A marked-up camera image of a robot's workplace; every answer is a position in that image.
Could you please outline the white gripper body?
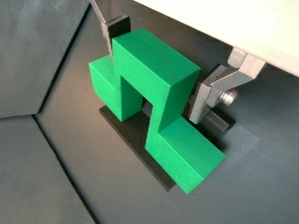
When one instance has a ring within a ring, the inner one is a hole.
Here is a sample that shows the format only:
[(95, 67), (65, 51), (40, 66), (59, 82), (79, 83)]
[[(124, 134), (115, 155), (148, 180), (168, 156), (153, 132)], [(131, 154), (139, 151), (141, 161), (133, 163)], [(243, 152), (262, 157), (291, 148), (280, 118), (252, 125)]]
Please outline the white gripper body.
[(135, 0), (299, 77), (299, 0)]

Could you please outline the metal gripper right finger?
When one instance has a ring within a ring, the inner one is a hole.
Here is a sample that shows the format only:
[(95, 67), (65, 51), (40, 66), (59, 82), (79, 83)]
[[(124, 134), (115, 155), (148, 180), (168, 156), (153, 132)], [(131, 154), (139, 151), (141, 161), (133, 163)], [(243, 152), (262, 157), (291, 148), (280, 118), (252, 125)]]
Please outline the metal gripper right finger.
[(251, 82), (267, 63), (250, 53), (234, 48), (228, 66), (218, 65), (199, 84), (192, 98), (189, 120), (197, 124), (210, 110), (223, 102), (230, 105), (236, 97), (236, 87)]

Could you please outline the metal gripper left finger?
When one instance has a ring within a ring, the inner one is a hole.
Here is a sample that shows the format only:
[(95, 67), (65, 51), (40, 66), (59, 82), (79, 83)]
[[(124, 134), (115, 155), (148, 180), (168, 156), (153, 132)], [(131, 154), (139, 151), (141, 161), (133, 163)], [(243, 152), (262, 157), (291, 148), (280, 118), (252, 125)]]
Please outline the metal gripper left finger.
[(131, 32), (131, 19), (124, 14), (120, 0), (88, 0), (100, 21), (109, 58), (113, 59), (112, 39)]

